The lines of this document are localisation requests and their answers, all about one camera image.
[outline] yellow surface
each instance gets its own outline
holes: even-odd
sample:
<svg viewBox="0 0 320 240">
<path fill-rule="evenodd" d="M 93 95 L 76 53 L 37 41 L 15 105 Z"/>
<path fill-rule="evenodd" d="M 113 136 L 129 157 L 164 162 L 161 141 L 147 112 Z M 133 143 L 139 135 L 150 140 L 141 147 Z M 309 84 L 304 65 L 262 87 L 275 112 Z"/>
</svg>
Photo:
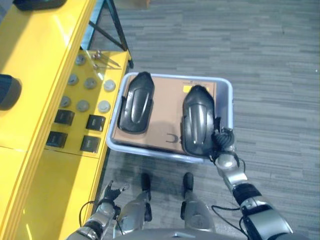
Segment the yellow surface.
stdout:
<svg viewBox="0 0 320 240">
<path fill-rule="evenodd" d="M 19 79 L 22 92 L 12 109 L 0 111 L 0 239 L 15 235 L 95 2 L 25 12 L 13 5 L 1 22 L 0 73 Z"/>
<path fill-rule="evenodd" d="M 68 137 L 64 148 L 46 146 L 43 151 L 18 224 L 17 240 L 64 240 L 79 227 L 81 206 L 95 199 L 107 150 L 105 138 L 129 54 L 105 52 L 121 66 L 119 70 L 107 69 L 105 73 L 93 70 L 93 63 L 87 52 L 80 51 L 80 54 L 86 54 L 86 63 L 75 65 L 72 69 L 79 82 L 74 86 L 67 85 L 63 93 L 71 98 L 71 105 L 63 109 L 75 113 L 72 125 L 53 123 L 51 128 L 52 131 L 67 133 Z M 84 88 L 88 77 L 97 80 L 98 84 L 94 89 Z M 116 84 L 112 92 L 106 92 L 103 88 L 103 81 L 109 79 Z M 76 110 L 79 100 L 90 103 L 88 111 Z M 102 100 L 107 100 L 111 105 L 108 113 L 101 114 L 97 110 L 97 105 Z M 102 132 L 86 129 L 90 114 L 106 117 Z M 80 151 L 84 135 L 101 138 L 97 153 Z M 91 211 L 92 206 L 83 209 L 82 221 L 91 215 Z"/>
<path fill-rule="evenodd" d="M 192 87 L 193 87 L 193 86 L 190 86 L 190 85 L 184 85 L 184 86 L 183 86 L 183 92 L 187 94 L 188 92 L 190 92 L 190 90 L 191 90 Z"/>
</svg>

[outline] robot forearm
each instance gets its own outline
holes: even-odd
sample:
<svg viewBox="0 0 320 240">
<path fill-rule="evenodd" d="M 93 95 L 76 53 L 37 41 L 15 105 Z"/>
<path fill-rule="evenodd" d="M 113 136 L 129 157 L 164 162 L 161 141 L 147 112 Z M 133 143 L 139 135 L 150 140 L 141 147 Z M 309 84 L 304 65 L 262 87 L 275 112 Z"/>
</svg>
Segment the robot forearm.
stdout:
<svg viewBox="0 0 320 240">
<path fill-rule="evenodd" d="M 114 205 L 102 203 L 84 226 L 78 228 L 66 240 L 99 240 L 105 234 L 115 215 Z"/>
<path fill-rule="evenodd" d="M 232 151 L 222 153 L 214 163 L 240 206 L 250 239 L 268 240 L 281 234 L 293 233 L 288 222 L 248 181 Z"/>
</svg>

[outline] black square button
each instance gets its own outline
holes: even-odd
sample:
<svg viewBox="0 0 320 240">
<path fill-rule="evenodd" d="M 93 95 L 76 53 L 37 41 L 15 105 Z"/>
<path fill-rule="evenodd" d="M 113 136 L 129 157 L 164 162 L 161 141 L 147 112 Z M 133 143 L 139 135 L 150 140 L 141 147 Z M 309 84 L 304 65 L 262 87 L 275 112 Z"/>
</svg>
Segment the black square button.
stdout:
<svg viewBox="0 0 320 240">
<path fill-rule="evenodd" d="M 102 132 L 104 129 L 106 118 L 104 116 L 90 115 L 86 128 Z"/>
<path fill-rule="evenodd" d="M 74 116 L 75 113 L 73 111 L 59 109 L 56 113 L 54 122 L 57 124 L 66 124 L 71 126 Z"/>
<path fill-rule="evenodd" d="M 97 153 L 99 149 L 100 138 L 95 136 L 84 136 L 81 144 L 81 151 Z"/>
<path fill-rule="evenodd" d="M 51 131 L 46 141 L 47 146 L 63 148 L 65 146 L 67 140 L 67 133 L 59 132 L 59 131 Z"/>
</svg>

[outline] plastic tray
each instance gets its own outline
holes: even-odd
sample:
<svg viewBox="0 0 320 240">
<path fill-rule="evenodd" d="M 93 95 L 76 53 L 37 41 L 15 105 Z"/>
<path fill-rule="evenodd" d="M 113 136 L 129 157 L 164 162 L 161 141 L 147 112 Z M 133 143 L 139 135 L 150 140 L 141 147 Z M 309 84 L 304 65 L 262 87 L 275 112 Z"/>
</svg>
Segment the plastic tray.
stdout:
<svg viewBox="0 0 320 240">
<path fill-rule="evenodd" d="M 149 157 L 167 159 L 171 161 L 181 161 L 194 164 L 207 163 L 207 158 L 195 157 L 186 154 L 171 153 L 161 150 L 151 150 L 138 146 L 127 146 L 116 142 L 112 136 L 114 129 L 117 128 L 117 119 L 120 113 L 122 96 L 125 92 L 125 88 L 129 77 L 137 75 L 138 72 L 130 72 L 126 74 L 121 82 L 119 93 L 116 99 L 114 110 L 112 113 L 111 123 L 109 131 L 106 136 L 106 143 L 112 150 L 125 152 L 130 154 L 144 155 Z M 215 96 L 215 115 L 221 117 L 220 126 L 233 129 L 233 88 L 231 83 L 223 78 L 218 77 L 203 77 L 203 76 L 183 76 L 183 75 L 167 75 L 167 74 L 151 74 L 152 77 L 172 78 L 172 79 L 185 79 L 205 82 L 215 82 L 217 84 L 216 96 Z"/>
</svg>

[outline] silver button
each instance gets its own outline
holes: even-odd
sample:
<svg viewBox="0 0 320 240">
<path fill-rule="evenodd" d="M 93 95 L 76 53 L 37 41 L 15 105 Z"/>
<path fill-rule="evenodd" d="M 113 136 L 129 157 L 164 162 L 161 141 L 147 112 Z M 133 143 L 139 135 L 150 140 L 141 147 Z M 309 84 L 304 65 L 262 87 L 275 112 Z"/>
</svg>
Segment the silver button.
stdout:
<svg viewBox="0 0 320 240">
<path fill-rule="evenodd" d="M 97 81 L 93 77 L 88 77 L 84 82 L 86 89 L 94 89 L 97 86 Z"/>
<path fill-rule="evenodd" d="M 69 107 L 71 104 L 71 99 L 68 96 L 63 96 L 61 101 L 60 101 L 60 107 L 61 108 L 66 108 Z"/>
<path fill-rule="evenodd" d="M 104 82 L 103 84 L 103 88 L 105 91 L 107 92 L 112 92 L 113 90 L 115 90 L 116 88 L 116 84 L 114 81 L 112 81 L 111 79 L 107 80 Z"/>
<path fill-rule="evenodd" d="M 78 101 L 78 103 L 76 104 L 76 109 L 79 112 L 85 112 L 89 109 L 90 105 L 86 100 L 80 100 Z"/>
<path fill-rule="evenodd" d="M 86 58 L 84 55 L 79 54 L 78 56 L 76 56 L 76 59 L 75 59 L 76 65 L 80 66 L 80 65 L 85 64 L 85 62 L 86 62 Z"/>
<path fill-rule="evenodd" d="M 71 74 L 68 79 L 68 85 L 76 85 L 79 82 L 77 75 Z"/>
<path fill-rule="evenodd" d="M 103 100 L 103 101 L 99 102 L 98 110 L 100 113 L 105 114 L 105 113 L 109 112 L 110 109 L 111 109 L 111 105 L 108 101 Z"/>
</svg>

